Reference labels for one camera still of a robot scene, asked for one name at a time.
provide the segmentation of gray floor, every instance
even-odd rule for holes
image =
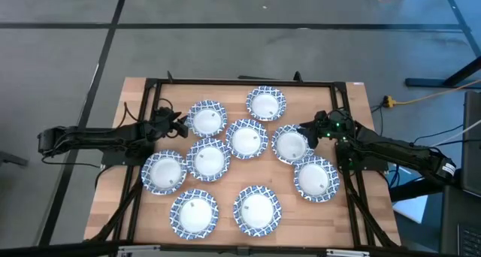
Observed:
[[[0,22],[109,22],[117,0],[0,0]],[[456,0],[481,42],[479,0]],[[456,23],[446,0],[126,0],[123,23]],[[105,30],[0,29],[0,150],[30,160],[0,168],[0,248],[31,246],[59,168],[39,162],[36,134],[77,122]],[[447,77],[474,58],[459,32],[312,30],[117,31],[89,126],[110,126],[124,77],[234,78],[239,74],[365,82],[371,104],[404,101],[433,89],[408,89],[405,77]],[[385,110],[384,135],[413,140],[462,123],[463,93]],[[377,130],[380,116],[374,115]],[[443,137],[423,144],[433,144]],[[461,146],[443,151],[460,165]],[[99,153],[78,161],[98,163]],[[97,171],[76,167],[53,243],[82,240]],[[440,199],[430,197],[429,239],[399,219],[403,241],[436,248]]]

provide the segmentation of blue and white bowl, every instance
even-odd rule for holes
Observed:
[[[259,86],[247,96],[247,111],[257,120],[274,121],[286,111],[286,97],[271,86]]]
[[[183,157],[173,150],[162,150],[145,161],[141,179],[148,191],[156,195],[167,195],[182,186],[186,174],[187,164]]]
[[[224,130],[227,125],[227,113],[218,101],[199,101],[187,113],[186,125],[197,136],[210,138]]]
[[[213,182],[227,172],[231,163],[231,151],[221,140],[205,138],[189,149],[186,161],[193,177]]]
[[[260,156],[268,147],[268,133],[253,119],[239,119],[231,124],[225,135],[227,147],[239,159]]]
[[[309,148],[307,138],[299,134],[297,128],[299,125],[281,126],[272,136],[272,150],[281,162],[292,164],[314,154],[314,149]]]
[[[206,238],[216,227],[219,209],[208,192],[190,189],[172,204],[169,219],[179,237],[187,240]]]
[[[242,232],[263,237],[274,231],[282,217],[280,202],[265,186],[249,186],[239,193],[234,203],[234,219]]]
[[[294,186],[302,198],[312,202],[332,199],[339,189],[334,166],[320,156],[307,156],[293,163]]]

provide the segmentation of desk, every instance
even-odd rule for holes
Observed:
[[[144,78],[126,78],[113,122],[118,125],[123,115],[123,102],[126,102],[132,113],[141,108],[144,91]],[[245,100],[247,94],[255,86],[220,86],[163,84],[160,95],[174,105],[175,111],[187,113],[189,108],[200,100],[212,99],[220,101],[227,110],[228,124],[236,119],[250,118]],[[371,112],[363,83],[347,83],[349,106],[354,119],[368,128],[373,128]],[[275,122],[263,122],[269,137],[281,125],[300,123],[312,120],[318,110],[332,109],[329,90],[320,87],[279,87],[286,96],[286,112]],[[153,95],[149,94],[147,105],[153,103]],[[150,107],[146,116],[150,116]],[[126,123],[134,122],[126,118]],[[225,131],[217,136],[225,140]],[[194,134],[187,139],[161,139],[156,143],[156,150],[174,149],[186,155],[187,150],[198,140]],[[323,156],[334,165],[334,141],[322,139],[315,154]],[[108,221],[119,205],[119,199],[126,173],[126,166],[116,166],[102,174],[92,203],[85,238],[91,238]],[[365,188],[368,204],[374,218],[390,238],[400,243],[394,212],[391,206],[388,187],[385,180],[376,172],[364,172]],[[267,237],[248,237],[237,227],[232,206],[239,191],[250,185],[264,185],[276,192],[283,209],[283,217],[276,231]],[[172,230],[168,213],[175,198],[188,189],[197,188],[208,191],[219,205],[219,222],[216,229],[206,239],[187,241],[180,239]],[[121,238],[126,238],[130,212],[124,217]],[[357,212],[357,220],[361,240],[366,243],[362,216]],[[135,229],[136,243],[173,243],[204,245],[249,245],[249,246],[296,246],[296,247],[352,247],[352,235],[346,202],[346,192],[341,185],[334,199],[315,204],[304,200],[293,185],[293,171],[290,165],[279,161],[271,149],[271,145],[257,159],[240,160],[231,158],[229,171],[215,183],[202,183],[187,175],[184,184],[173,195],[153,195],[143,189],[141,205]]]

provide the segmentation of yellow plug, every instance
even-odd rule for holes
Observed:
[[[394,107],[394,105],[396,105],[396,101],[392,99],[392,96],[384,95],[383,107]]]

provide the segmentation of wooden table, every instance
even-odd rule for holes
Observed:
[[[138,113],[145,81],[144,78],[126,78],[113,126],[116,126],[122,118],[123,102],[127,102],[132,113]],[[352,116],[361,124],[372,129],[373,121],[364,84],[347,83],[346,86]],[[231,124],[237,119],[250,118],[245,101],[247,94],[254,88],[254,86],[164,84],[161,97],[170,100],[174,105],[174,110],[182,111],[184,114],[187,114],[189,108],[197,101],[205,99],[220,101],[227,110],[228,124]],[[332,109],[329,89],[291,86],[279,88],[286,96],[287,108],[279,120],[263,122],[270,138],[274,131],[282,125],[310,121],[318,110],[329,111]],[[151,94],[147,104],[148,110],[152,101],[153,95]],[[163,101],[160,102],[161,105],[167,106]],[[127,117],[126,123],[130,122],[134,121]],[[224,141],[225,130],[217,137]],[[156,151],[173,149],[185,157],[187,150],[198,139],[191,132],[187,139],[161,139],[156,144]],[[328,159],[334,165],[336,164],[334,141],[320,140],[315,154]],[[125,173],[126,166],[116,166],[100,177],[85,238],[97,234],[117,209]],[[363,174],[371,213],[388,236],[400,244],[385,180],[373,171],[365,171]],[[251,185],[264,185],[272,189],[277,194],[282,206],[283,216],[279,226],[266,237],[247,236],[241,232],[233,219],[232,207],[235,197],[240,190]],[[219,221],[215,230],[207,238],[187,241],[180,239],[173,232],[168,214],[175,198],[182,192],[194,188],[208,191],[217,200]],[[121,238],[126,238],[129,219],[130,211],[128,210],[124,217]],[[357,212],[357,219],[362,243],[366,244],[364,223],[359,212]],[[304,200],[295,190],[292,166],[282,163],[275,157],[271,144],[256,159],[240,160],[232,156],[229,171],[216,182],[204,183],[188,174],[183,185],[173,195],[158,196],[143,189],[134,241],[138,243],[235,246],[352,247],[344,185],[340,186],[338,193],[328,202],[316,204]]]

